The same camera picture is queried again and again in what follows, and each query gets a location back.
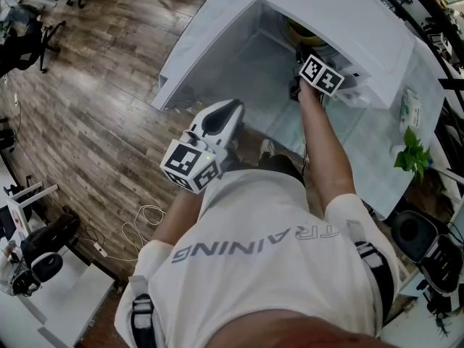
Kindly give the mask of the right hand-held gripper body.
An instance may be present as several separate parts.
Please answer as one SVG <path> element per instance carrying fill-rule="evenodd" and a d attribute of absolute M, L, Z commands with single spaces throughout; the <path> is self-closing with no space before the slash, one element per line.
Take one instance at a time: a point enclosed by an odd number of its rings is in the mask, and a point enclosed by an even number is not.
<path fill-rule="evenodd" d="M 289 98 L 293 101 L 298 100 L 301 79 L 316 89 L 321 99 L 323 96 L 332 97 L 344 81 L 344 76 L 328 66 L 311 46 L 299 43 L 296 61 L 294 77 L 289 82 Z"/>

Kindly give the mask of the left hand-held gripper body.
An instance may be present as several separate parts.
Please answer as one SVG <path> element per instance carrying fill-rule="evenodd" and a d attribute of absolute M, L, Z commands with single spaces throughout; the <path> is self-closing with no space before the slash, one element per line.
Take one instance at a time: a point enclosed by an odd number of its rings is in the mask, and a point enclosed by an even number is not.
<path fill-rule="evenodd" d="M 181 137 L 171 141 L 160 163 L 169 181 L 202 193 L 230 163 L 243 116 L 244 104 L 238 99 L 219 101 L 200 111 Z"/>

